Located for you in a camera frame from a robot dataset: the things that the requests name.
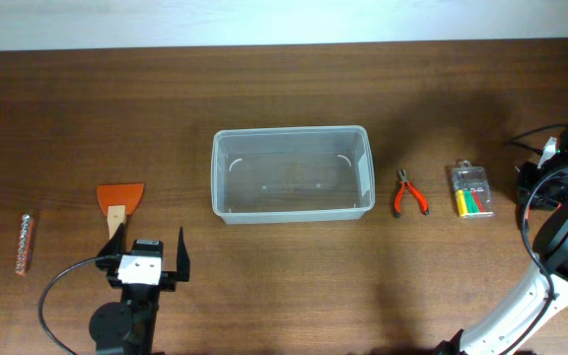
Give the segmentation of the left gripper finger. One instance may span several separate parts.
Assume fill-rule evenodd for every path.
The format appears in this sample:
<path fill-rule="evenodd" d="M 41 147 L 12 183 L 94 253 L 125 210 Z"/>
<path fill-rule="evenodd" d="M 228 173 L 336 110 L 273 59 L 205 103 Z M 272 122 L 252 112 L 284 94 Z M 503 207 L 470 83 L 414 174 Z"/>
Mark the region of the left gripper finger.
<path fill-rule="evenodd" d="M 190 279 L 190 259 L 184 242 L 183 227 L 179 228 L 177 238 L 177 282 L 188 282 Z"/>
<path fill-rule="evenodd" d="M 108 240 L 108 242 L 103 246 L 101 251 L 98 253 L 98 257 L 121 254 L 124 245 L 124 235 L 125 235 L 125 224 L 120 223 L 117 229 L 115 230 L 113 236 Z"/>

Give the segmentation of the clear box coloured tubes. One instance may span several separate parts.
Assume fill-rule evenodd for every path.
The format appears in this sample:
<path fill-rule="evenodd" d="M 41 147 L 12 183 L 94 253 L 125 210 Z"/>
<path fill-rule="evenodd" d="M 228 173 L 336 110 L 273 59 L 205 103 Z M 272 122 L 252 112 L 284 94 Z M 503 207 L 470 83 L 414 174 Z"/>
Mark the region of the clear box coloured tubes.
<path fill-rule="evenodd" d="M 451 183 L 461 218 L 494 215 L 492 194 L 486 170 L 470 161 L 458 161 L 451 168 Z"/>

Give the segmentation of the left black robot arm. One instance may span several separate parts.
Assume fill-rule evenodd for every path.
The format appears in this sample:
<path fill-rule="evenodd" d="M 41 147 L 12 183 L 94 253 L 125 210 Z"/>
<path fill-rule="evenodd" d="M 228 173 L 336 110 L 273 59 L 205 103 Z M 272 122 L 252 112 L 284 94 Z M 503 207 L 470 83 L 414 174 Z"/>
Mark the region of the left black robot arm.
<path fill-rule="evenodd" d="M 90 319 L 89 333 L 98 354 L 150 354 L 160 295 L 173 292 L 179 282 L 190 278 L 183 232 L 177 237 L 174 271 L 163 269 L 161 241 L 139 239 L 127 251 L 124 239 L 125 226 L 121 224 L 95 261 L 109 286 L 120 291 L 119 301 L 100 306 Z"/>

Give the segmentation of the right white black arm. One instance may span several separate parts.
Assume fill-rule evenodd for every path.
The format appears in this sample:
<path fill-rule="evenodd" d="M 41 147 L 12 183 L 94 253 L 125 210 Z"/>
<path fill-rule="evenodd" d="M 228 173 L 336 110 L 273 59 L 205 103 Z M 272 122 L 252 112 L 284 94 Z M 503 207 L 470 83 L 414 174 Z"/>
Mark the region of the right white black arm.
<path fill-rule="evenodd" d="M 518 168 L 517 219 L 531 258 L 522 281 L 497 308 L 441 342 L 437 354 L 513 354 L 568 307 L 568 123 Z"/>

